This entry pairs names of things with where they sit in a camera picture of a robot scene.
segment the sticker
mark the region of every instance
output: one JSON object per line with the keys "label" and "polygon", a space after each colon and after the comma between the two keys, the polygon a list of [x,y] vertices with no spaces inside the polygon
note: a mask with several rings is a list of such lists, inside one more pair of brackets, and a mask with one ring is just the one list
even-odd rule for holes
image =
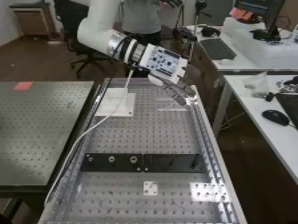
{"label": "sticker", "polygon": [[144,182],[144,195],[146,196],[159,195],[159,184],[156,181],[146,181]]}
{"label": "sticker", "polygon": [[247,10],[239,9],[239,13],[236,14],[236,17],[240,19],[244,17],[245,14],[247,14]]}
{"label": "sticker", "polygon": [[236,17],[236,13],[237,13],[237,11],[239,11],[237,8],[233,8],[233,9],[232,9],[232,11],[231,11],[231,15],[232,15],[233,17]]}
{"label": "sticker", "polygon": [[243,16],[243,19],[249,20],[252,16],[253,16],[253,13],[252,13],[252,12],[248,12],[248,13]]}
{"label": "sticker", "polygon": [[14,90],[24,91],[28,90],[32,86],[34,82],[19,82],[15,86]]}

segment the computer mouse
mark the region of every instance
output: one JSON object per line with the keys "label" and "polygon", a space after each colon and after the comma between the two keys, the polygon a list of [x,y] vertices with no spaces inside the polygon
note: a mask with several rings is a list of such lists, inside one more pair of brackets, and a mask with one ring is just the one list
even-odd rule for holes
{"label": "computer mouse", "polygon": [[233,61],[229,60],[229,59],[223,59],[223,60],[220,61],[220,64],[221,64],[221,65],[231,65],[232,63],[233,63]]}
{"label": "computer mouse", "polygon": [[288,126],[291,124],[291,119],[288,118],[288,116],[277,110],[267,110],[263,113],[263,116],[268,120],[273,121],[275,123],[277,123],[283,126]]}

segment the black cable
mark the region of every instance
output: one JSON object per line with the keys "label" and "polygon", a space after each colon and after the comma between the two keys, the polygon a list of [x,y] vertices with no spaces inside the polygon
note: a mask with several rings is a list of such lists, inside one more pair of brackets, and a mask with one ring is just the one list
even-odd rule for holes
{"label": "black cable", "polygon": [[123,45],[124,41],[128,40],[128,39],[130,39],[131,37],[134,37],[134,36],[142,36],[142,37],[144,38],[143,34],[132,33],[132,34],[130,34],[130,35],[120,41],[118,47],[115,48],[114,54],[112,54],[112,56],[111,56],[111,64],[114,64],[114,62],[115,62],[115,56],[116,56],[116,54],[119,53],[119,48],[120,48],[120,46]]}
{"label": "black cable", "polygon": [[177,22],[176,22],[176,26],[175,26],[175,28],[179,27],[181,14],[183,14],[183,26],[184,26],[184,5],[181,5],[181,7],[180,7],[180,14],[179,14],[179,18],[177,18]]}

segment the keyboard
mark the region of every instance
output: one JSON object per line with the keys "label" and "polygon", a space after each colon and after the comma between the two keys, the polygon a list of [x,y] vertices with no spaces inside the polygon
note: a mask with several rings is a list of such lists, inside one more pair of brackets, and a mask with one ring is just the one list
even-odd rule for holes
{"label": "keyboard", "polygon": [[212,60],[235,59],[237,54],[221,38],[203,40],[201,45]]}
{"label": "keyboard", "polygon": [[276,97],[298,129],[298,95],[280,93]]}

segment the chair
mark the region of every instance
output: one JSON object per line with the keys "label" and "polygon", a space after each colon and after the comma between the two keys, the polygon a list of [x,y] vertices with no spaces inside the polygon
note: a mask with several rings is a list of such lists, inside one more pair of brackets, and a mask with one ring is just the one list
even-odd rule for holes
{"label": "chair", "polygon": [[55,8],[58,19],[63,23],[64,27],[64,41],[67,42],[68,50],[76,52],[78,55],[87,55],[86,59],[71,63],[72,69],[75,69],[78,64],[82,64],[76,71],[78,79],[82,79],[82,72],[88,64],[94,64],[99,69],[104,70],[104,67],[98,63],[98,61],[108,61],[111,58],[83,45],[78,40],[79,25],[88,15],[90,8],[70,0],[55,0]]}
{"label": "chair", "polygon": [[0,214],[0,223],[2,224],[13,224],[13,222]]}

